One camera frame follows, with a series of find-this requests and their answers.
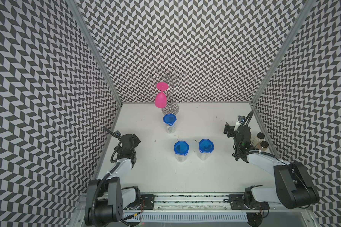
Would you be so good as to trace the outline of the blue lid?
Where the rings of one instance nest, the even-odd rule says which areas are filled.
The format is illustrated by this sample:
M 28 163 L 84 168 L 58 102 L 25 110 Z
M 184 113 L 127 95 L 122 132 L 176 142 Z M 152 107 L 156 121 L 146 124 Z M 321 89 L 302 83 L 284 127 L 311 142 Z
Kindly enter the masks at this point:
M 168 126 L 173 126 L 175 124 L 175 122 L 177 121 L 177 118 L 176 118 L 176 115 L 174 114 L 166 114 L 164 117 L 163 117 L 163 122 L 165 124 L 167 124 Z
M 212 153 L 214 150 L 214 144 L 209 139 L 202 139 L 199 142 L 199 151 L 201 153 Z
M 189 152 L 189 145 L 185 141 L 178 141 L 173 148 L 176 155 L 186 156 Z

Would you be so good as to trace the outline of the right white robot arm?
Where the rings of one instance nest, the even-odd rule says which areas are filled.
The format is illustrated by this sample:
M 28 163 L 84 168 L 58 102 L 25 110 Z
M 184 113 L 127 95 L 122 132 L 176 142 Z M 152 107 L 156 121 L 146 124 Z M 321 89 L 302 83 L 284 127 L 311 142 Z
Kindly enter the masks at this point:
M 239 116 L 234 126 L 225 124 L 224 134 L 234 140 L 233 157 L 236 161 L 253 164 L 274 177 L 275 185 L 253 185 L 245 188 L 239 201 L 246 209 L 261 208 L 263 204 L 277 203 L 287 209 L 307 209 L 320 201 L 320 196 L 308 169 L 300 162 L 287 162 L 262 151 L 251 143 L 249 123 L 253 111 Z

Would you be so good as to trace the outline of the clear cup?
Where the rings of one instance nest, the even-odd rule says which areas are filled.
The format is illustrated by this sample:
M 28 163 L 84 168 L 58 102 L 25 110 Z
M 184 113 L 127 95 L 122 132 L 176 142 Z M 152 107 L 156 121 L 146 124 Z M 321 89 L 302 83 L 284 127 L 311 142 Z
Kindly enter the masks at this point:
M 188 154 L 175 154 L 177 161 L 184 162 L 187 160 Z
M 168 133 L 175 133 L 176 132 L 175 124 L 166 124 L 166 129 L 167 129 Z
M 205 161 L 207 160 L 210 156 L 211 156 L 212 152 L 199 152 L 199 158 L 202 160 L 202 161 Z

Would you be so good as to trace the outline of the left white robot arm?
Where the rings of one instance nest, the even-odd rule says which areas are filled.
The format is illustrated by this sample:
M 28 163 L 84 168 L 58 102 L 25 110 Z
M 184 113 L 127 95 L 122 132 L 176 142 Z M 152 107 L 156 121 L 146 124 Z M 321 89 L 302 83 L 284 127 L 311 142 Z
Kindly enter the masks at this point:
M 140 205 L 140 191 L 137 186 L 122 189 L 120 177 L 133 169 L 136 163 L 135 148 L 140 139 L 135 134 L 122 135 L 119 131 L 105 131 L 118 140 L 110 162 L 114 164 L 101 179 L 91 180 L 88 184 L 84 222 L 86 226 L 105 227 L 112 222 L 130 223 L 123 218 L 124 208 Z

